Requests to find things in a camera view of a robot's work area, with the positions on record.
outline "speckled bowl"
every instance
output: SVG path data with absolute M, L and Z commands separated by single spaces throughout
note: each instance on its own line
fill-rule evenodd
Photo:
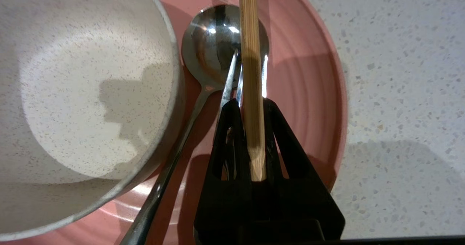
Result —
M 166 157 L 183 111 L 159 0 L 0 0 L 0 241 L 134 187 Z

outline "terrazzo countertop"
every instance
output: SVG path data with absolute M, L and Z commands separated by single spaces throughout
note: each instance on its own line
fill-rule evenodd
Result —
M 310 0 L 348 91 L 343 238 L 465 234 L 465 0 Z

